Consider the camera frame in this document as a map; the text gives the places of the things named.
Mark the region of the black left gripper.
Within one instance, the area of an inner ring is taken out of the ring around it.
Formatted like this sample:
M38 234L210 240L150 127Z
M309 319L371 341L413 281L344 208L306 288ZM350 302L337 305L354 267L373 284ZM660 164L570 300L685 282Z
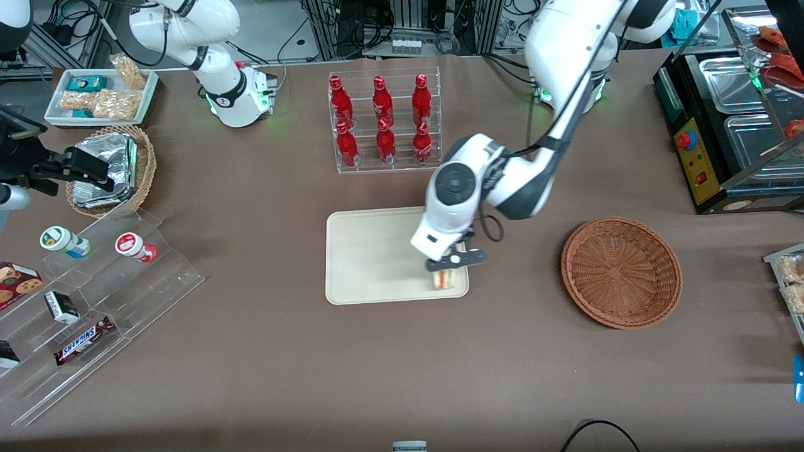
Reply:
M452 245L452 252L444 254L438 261L431 259L426 261L428 272L442 272L485 263L486 252L482 249L474 249L472 246L474 237L474 230L466 230L462 237Z

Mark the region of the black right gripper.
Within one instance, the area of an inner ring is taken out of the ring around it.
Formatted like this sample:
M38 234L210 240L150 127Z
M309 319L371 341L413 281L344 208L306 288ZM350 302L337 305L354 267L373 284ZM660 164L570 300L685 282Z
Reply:
M109 193L113 192L116 184L113 178L108 177L108 163L83 149L64 151L61 154L51 153L46 160L31 165L28 171L29 189L57 191L58 185L53 180L77 180L77 183L88 183Z

